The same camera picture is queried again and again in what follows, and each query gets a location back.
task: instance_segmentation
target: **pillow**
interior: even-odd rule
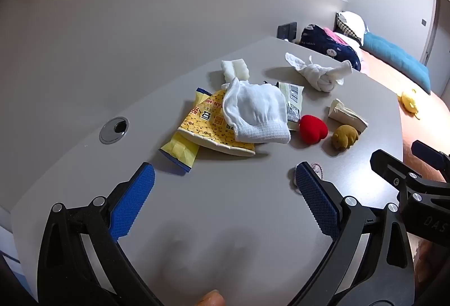
[[[363,62],[364,56],[361,52],[361,48],[359,48],[359,43],[356,42],[353,38],[347,37],[346,35],[342,35],[340,33],[335,33],[338,37],[342,38],[345,43],[347,43],[356,53],[360,62]]]
[[[383,37],[368,32],[365,35],[363,49],[380,60],[383,60],[388,65],[391,65],[403,75],[410,78],[429,95],[431,94],[430,77],[428,76],[427,67],[397,45],[386,41]]]
[[[359,58],[350,46],[335,42],[322,28],[315,24],[309,24],[303,29],[299,44],[340,62],[348,60],[355,70],[361,69]]]
[[[359,44],[364,45],[364,34],[366,33],[366,26],[358,14],[352,12],[341,12],[337,14],[336,23],[343,34],[353,37],[359,41]]]

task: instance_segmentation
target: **bed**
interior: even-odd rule
[[[448,107],[435,93],[432,92],[431,95],[428,95],[401,72],[370,53],[363,50],[361,52],[364,60],[361,64],[362,72],[370,78],[395,93],[416,90],[420,120],[399,104],[403,134],[403,162],[422,177],[443,182],[444,178],[439,171],[434,170],[411,153],[411,144],[415,140],[420,140],[438,151],[449,154],[450,136],[447,129],[450,127],[450,112]]]

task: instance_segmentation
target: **red plush heart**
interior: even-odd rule
[[[328,136],[327,125],[319,118],[305,115],[298,124],[300,136],[308,145],[314,145]]]

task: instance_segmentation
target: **small teddy bear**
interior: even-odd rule
[[[349,125],[342,125],[334,132],[331,142],[335,149],[344,151],[359,138],[358,131]]]
[[[418,120],[420,120],[419,108],[417,107],[418,105],[415,98],[416,93],[417,92],[415,89],[411,89],[410,92],[403,91],[402,94],[398,94],[397,97],[400,104],[402,104],[409,113],[412,113]]]

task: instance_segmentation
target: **navy blue cushion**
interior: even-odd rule
[[[407,54],[402,48],[370,32],[365,34],[364,45],[361,48],[376,58],[383,60],[388,65],[391,65],[403,75],[410,78],[428,94],[431,94],[430,77],[427,67]]]
[[[356,52],[350,46],[337,43],[315,24],[309,24],[303,29],[300,45],[340,62],[348,60],[355,70],[361,70],[361,62]]]

